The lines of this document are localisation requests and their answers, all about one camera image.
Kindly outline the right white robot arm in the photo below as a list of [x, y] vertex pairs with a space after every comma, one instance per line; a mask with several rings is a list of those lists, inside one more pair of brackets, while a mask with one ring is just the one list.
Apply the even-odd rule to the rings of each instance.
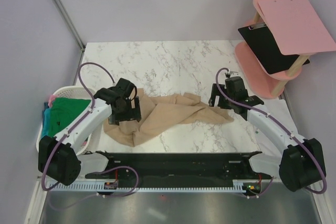
[[213, 83], [209, 106], [232, 110], [260, 130], [280, 156], [254, 154], [240, 166], [248, 179], [258, 173], [280, 178], [292, 192], [307, 189], [314, 194], [327, 191], [326, 167], [321, 143], [286, 128], [256, 95], [249, 96], [241, 77], [229, 77], [225, 84]]

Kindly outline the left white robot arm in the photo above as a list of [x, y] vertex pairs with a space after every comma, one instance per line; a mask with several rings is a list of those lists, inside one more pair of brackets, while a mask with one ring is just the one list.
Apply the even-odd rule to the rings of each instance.
[[117, 126], [122, 122], [141, 120], [140, 100], [137, 87], [121, 78], [110, 88], [101, 88], [91, 94], [91, 102], [67, 127], [53, 137], [44, 136], [39, 141], [38, 170], [42, 173], [44, 191], [46, 178], [56, 184], [71, 185], [79, 176], [87, 174], [111, 178], [115, 165], [103, 152], [95, 152], [78, 157], [77, 153], [84, 141], [104, 121]]

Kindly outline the beige t shirt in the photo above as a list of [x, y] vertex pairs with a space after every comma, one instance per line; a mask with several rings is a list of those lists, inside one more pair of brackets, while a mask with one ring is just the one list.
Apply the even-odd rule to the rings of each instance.
[[138, 89], [142, 119], [140, 122], [103, 124], [104, 133], [120, 144], [135, 147], [141, 145], [178, 124], [196, 121], [209, 124], [228, 124], [234, 119], [226, 109], [214, 108], [203, 103], [199, 95], [184, 93], [150, 97]]

